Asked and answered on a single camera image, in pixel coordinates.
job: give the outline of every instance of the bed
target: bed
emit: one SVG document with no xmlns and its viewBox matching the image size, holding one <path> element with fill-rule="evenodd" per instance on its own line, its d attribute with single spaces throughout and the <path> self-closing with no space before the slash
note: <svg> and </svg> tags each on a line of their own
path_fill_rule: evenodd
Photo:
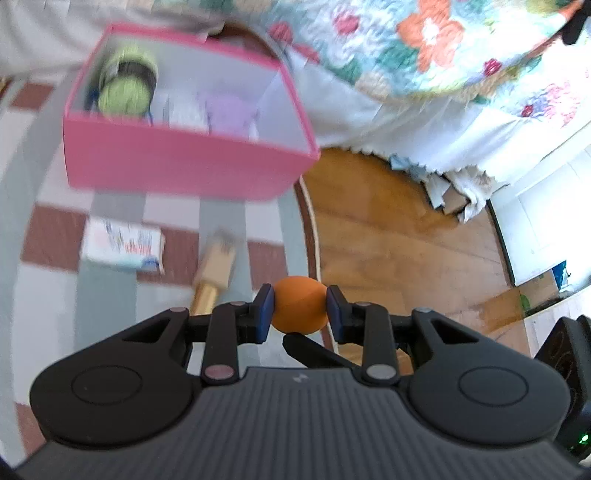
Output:
<svg viewBox="0 0 591 480">
<path fill-rule="evenodd" d="M 0 76 L 74 67 L 104 27 L 132 21 L 206 35 L 225 18 L 290 65 L 321 147 L 375 154 L 449 185 L 476 215 L 591 121 L 591 24 L 556 35 L 574 0 L 4 0 Z"/>
</svg>

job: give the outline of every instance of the purple item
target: purple item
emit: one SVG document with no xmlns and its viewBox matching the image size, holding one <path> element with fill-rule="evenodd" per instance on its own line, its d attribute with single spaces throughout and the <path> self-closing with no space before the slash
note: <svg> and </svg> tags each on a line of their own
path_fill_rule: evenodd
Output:
<svg viewBox="0 0 591 480">
<path fill-rule="evenodd" d="M 204 95 L 209 128 L 213 133 L 248 138 L 256 106 L 231 93 Z"/>
</svg>

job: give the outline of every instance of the checkered rug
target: checkered rug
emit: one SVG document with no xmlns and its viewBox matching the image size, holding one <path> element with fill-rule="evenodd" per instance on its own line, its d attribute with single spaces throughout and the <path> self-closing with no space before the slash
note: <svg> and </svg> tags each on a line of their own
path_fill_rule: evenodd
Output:
<svg viewBox="0 0 591 480">
<path fill-rule="evenodd" d="M 58 86 L 14 81 L 0 102 L 0 455 L 12 464 L 43 442 L 28 399 L 37 374 L 135 322 L 188 306 L 197 259 L 218 229 L 244 239 L 221 301 L 250 301 L 262 283 L 286 275 L 317 277 L 303 182 L 264 203 L 71 189 L 61 114 L 74 76 Z M 88 215 L 161 227 L 165 274 L 81 262 Z M 272 330 L 264 345 L 242 345 L 242 372 L 250 365 L 298 366 L 281 339 Z M 314 339 L 332 345 L 326 330 Z M 202 354 L 196 344 L 191 373 Z"/>
</svg>

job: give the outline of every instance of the open box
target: open box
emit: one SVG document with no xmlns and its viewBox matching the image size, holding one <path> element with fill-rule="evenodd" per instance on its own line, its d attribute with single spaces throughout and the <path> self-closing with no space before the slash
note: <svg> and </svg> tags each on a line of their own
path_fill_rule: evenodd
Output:
<svg viewBox="0 0 591 480">
<path fill-rule="evenodd" d="M 258 108 L 257 141 L 89 111 L 105 61 L 135 44 L 158 63 L 154 98 L 232 92 Z M 279 62 L 170 30 L 108 27 L 76 79 L 63 119 L 72 187 L 268 200 L 319 158 L 294 85 Z"/>
</svg>

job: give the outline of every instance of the green yarn ball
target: green yarn ball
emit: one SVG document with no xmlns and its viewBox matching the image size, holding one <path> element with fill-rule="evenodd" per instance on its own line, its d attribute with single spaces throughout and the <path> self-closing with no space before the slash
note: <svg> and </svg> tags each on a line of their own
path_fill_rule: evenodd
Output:
<svg viewBox="0 0 591 480">
<path fill-rule="evenodd" d="M 144 116 L 151 101 L 150 89 L 142 80 L 121 77 L 102 89 L 98 107 L 103 115 Z"/>
<path fill-rule="evenodd" d="M 152 93 L 146 83 L 134 76 L 112 78 L 119 64 L 133 61 L 149 68 L 154 76 L 158 76 L 158 64 L 152 54 L 137 45 L 120 48 L 105 64 L 100 72 L 100 95 L 97 102 L 103 115 L 144 116 L 150 109 Z"/>
</svg>

